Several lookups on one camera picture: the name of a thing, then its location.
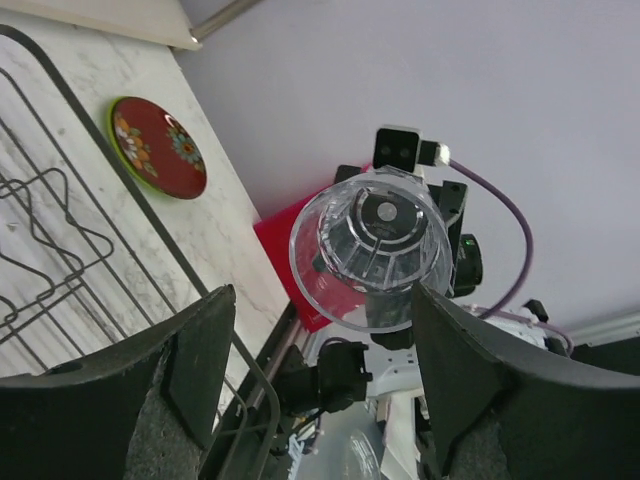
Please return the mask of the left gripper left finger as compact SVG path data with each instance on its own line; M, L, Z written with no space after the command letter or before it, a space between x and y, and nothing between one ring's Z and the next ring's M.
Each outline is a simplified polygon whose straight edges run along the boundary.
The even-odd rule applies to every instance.
M2 378L2 478L197 478L235 301L223 286L98 352L38 376Z

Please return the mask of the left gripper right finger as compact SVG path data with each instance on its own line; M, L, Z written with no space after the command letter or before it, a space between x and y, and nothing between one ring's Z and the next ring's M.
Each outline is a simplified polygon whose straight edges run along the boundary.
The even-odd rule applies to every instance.
M638 478L638 377L536 347L420 284L411 306L443 477Z

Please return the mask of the clear glass tumbler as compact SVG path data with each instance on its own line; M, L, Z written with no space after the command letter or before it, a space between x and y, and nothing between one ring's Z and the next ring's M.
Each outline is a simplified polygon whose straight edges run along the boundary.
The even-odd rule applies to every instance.
M302 233L294 239L319 247L327 273L349 290L366 291L365 298L405 292L411 325L413 287L444 294L452 279L447 229L426 185L422 177L392 167L357 174L323 190L298 216L300 233L316 238ZM295 259L298 242L291 242L291 260L303 266L306 261ZM357 315L358 326L366 327L373 308L363 310L342 320Z

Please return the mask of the black wire dish rack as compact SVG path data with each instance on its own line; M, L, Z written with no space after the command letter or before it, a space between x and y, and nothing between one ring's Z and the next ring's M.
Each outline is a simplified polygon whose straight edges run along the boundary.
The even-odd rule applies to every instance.
M192 203L140 186L105 135L102 105L2 26L1 380L98 352L230 285L234 330L195 479L259 479L280 417L260 346L286 295L253 207L194 105L184 120L212 154L209 189Z

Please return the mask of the red floral plate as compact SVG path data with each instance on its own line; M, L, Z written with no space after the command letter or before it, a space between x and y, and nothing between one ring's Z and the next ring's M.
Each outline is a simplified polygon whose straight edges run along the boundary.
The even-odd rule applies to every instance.
M158 172L153 182L164 194L181 200L199 197L207 185L205 162L180 122L158 104L136 96L122 102L120 111L150 145L151 163Z

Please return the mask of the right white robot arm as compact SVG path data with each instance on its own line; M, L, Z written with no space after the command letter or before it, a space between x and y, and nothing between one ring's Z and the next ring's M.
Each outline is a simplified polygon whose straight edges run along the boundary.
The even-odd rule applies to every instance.
M471 234L460 233L462 218L466 204L467 186L458 182L445 181L442 186L426 185L433 203L432 209L441 214L447 228L449 250L452 255L452 279L447 295L453 298L468 296L481 283L483 266L479 246ZM300 213L313 198L320 194L313 194L307 199L276 214L267 221L255 227L269 259L272 261L279 278L282 280L287 294L290 296L302 323L310 332L316 332L337 322L347 330L358 333L358 339L365 342L368 350L354 353L353 365L371 367L370 377L365 393L364 373L358 373L356 380L346 380L347 371L326 370L318 377L317 385L331 390L333 388L342 395L340 398L352 398L353 402L364 399L381 399L400 391L420 389L418 387L419 371L413 331L410 321L406 320L409 300L405 292L394 294L372 293L365 298L365 293L357 293L347 289L339 282L339 278L327 273L326 265L319 247L311 243L300 243L297 238L302 227L298 229L296 222ZM307 264L297 266L291 260L291 242L298 242L295 259L306 261ZM365 312L364 307L373 308L371 321L366 317L367 326L359 327L356 320L342 320L347 314ZM560 330L553 330L548 325L548 316L541 302L530 300L524 306L530 312L529 316L519 316L504 311L496 311L489 319L490 323L520 336L533 345L543 349L556 348L561 354L571 355L574 349L573 340Z

